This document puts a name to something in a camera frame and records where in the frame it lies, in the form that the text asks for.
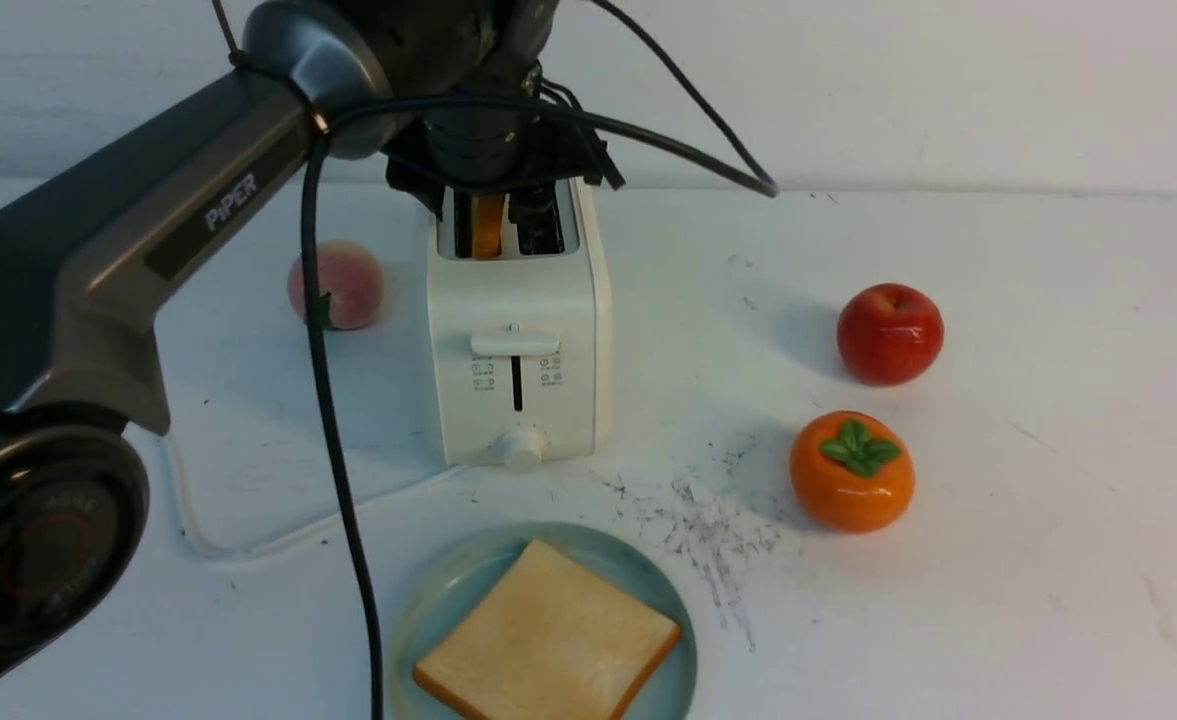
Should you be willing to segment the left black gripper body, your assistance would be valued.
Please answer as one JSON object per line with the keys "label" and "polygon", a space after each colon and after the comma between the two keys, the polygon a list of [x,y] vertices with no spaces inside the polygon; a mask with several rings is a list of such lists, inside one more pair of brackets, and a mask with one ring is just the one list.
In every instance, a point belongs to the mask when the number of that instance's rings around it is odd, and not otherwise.
{"label": "left black gripper body", "polygon": [[623,174],[598,132],[547,91],[541,51],[556,1],[351,1],[347,18],[387,81],[387,99],[425,108],[365,116],[347,128],[347,155],[383,154],[392,188],[443,215],[447,189],[524,192],[581,178],[620,188]]}

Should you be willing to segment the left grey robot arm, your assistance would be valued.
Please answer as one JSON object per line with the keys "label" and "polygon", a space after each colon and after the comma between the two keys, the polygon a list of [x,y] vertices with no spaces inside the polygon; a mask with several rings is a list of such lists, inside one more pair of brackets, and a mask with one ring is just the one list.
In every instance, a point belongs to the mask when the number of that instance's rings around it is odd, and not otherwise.
{"label": "left grey robot arm", "polygon": [[89,615],[140,542],[125,428],[169,429],[159,309],[352,111],[331,154],[447,189],[617,188],[592,129],[533,108],[553,1],[265,1],[226,76],[0,209],[0,679]]}

